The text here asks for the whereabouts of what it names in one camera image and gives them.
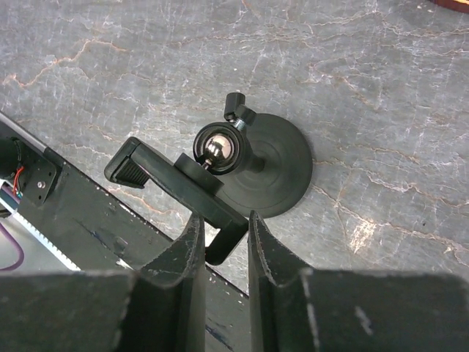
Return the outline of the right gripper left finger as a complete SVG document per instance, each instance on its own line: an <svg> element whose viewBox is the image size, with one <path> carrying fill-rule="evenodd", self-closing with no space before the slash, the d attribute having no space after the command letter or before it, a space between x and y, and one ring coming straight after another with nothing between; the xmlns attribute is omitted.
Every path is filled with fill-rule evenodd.
<svg viewBox="0 0 469 352"><path fill-rule="evenodd" d="M203 351L204 219L193 213L181 236L139 270L118 351Z"/></svg>

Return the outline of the black phone stand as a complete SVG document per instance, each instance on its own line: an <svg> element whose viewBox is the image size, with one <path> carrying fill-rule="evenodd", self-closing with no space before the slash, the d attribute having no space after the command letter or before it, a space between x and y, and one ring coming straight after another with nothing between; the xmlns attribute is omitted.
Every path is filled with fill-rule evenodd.
<svg viewBox="0 0 469 352"><path fill-rule="evenodd" d="M105 167L112 183L143 189L152 181L218 230L205 260L220 265L248 231L251 211L264 218L286 213L309 188L313 156L306 137L283 117L247 107L245 95L226 96L224 121L204 126L193 155L175 162L136 137Z"/></svg>

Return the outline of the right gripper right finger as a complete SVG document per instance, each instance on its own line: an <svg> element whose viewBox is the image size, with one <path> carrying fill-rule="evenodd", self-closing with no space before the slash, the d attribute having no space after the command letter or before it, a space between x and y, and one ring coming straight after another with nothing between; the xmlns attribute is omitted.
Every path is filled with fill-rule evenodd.
<svg viewBox="0 0 469 352"><path fill-rule="evenodd" d="M248 225L248 280L253 351L319 351L309 289L312 267L277 239L256 211Z"/></svg>

